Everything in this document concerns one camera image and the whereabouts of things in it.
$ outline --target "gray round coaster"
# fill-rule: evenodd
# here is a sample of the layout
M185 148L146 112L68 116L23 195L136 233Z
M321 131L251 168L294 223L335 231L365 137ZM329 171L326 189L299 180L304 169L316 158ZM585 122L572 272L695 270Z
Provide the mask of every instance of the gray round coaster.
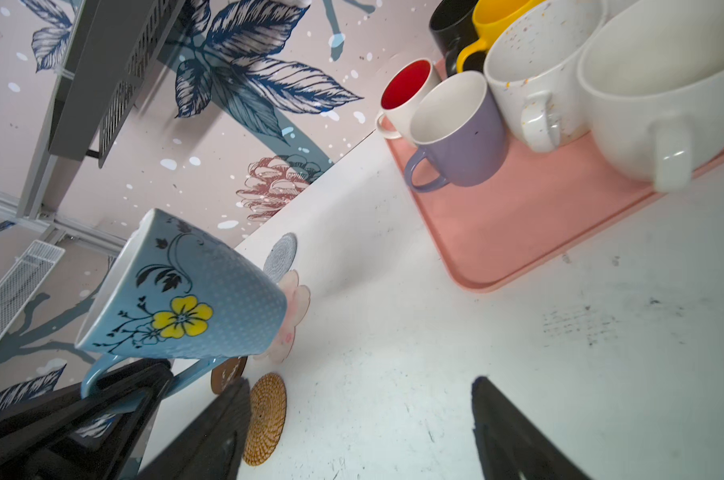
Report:
M271 248L271 253L264 264L264 274L277 283L290 271L295 259L295 252L298 251L298 238L295 234L285 234Z

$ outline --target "brown wooden coaster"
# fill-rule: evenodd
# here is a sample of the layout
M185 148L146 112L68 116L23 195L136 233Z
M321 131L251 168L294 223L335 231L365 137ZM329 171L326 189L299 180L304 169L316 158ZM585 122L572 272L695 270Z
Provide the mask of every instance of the brown wooden coaster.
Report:
M282 377L267 373L250 391L250 429L244 444L244 462L259 466L274 452L282 436L284 418L288 411L288 393Z
M213 369L210 376L210 388L215 395L221 395L223 389L226 388L231 381L242 376L244 364L248 362L248 358L243 356L238 359L229 359L221 365Z

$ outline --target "purple mug handle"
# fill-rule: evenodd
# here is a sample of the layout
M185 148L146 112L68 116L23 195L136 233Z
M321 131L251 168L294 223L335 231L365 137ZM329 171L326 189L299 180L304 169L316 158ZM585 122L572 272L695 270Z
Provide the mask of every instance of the purple mug handle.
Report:
M419 148L417 152L413 154L412 157L407 161L407 165L405 165L405 183L408 187L412 188L413 191L417 192L418 194L426 194L428 192L433 192L434 190L437 190L439 188L444 187L450 181L447 178L444 178L442 174L440 174L439 177L435 178L431 182L425 185L414 185L413 184L413 172L415 171L415 168L418 166L418 164L423 161L426 158L426 151L423 148Z

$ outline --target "purple mug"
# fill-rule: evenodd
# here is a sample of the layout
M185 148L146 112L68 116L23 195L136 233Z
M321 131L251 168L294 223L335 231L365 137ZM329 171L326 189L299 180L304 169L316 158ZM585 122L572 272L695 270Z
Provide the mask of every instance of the purple mug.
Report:
M419 194L447 184L479 185L506 159L506 129L480 72L453 75L421 101L410 123L418 151L407 161L405 181ZM413 172L428 159L440 176L425 185L413 184Z

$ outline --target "blue mug handle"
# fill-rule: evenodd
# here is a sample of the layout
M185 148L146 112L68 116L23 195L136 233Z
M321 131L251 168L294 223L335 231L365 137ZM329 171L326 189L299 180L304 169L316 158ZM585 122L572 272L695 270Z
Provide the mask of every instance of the blue mug handle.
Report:
M92 367L90 367L90 370L88 370L88 373L85 374L85 378L82 380L82 386L79 387L79 395L82 398L87 398L92 393L98 392L98 387L96 386L98 378L106 373L108 369L128 358L130 357L110 354L101 355L101 358L96 360L96 362L92 364ZM226 360L228 359L206 359L197 361L194 365L173 377L170 389L165 393L165 398L180 392L190 383L194 382L194 380L213 370Z
M439 188L444 187L450 181L447 178L444 178L442 174L440 174L439 177L435 178L431 182L425 185L414 185L413 184L413 172L415 171L415 167L418 166L420 162L422 162L426 158L426 151L423 148L419 148L417 152L414 153L412 157L407 161L407 165L405 165L405 183L408 187L412 188L413 191L419 193L419 194L425 194L428 192L433 192L434 190L437 190Z

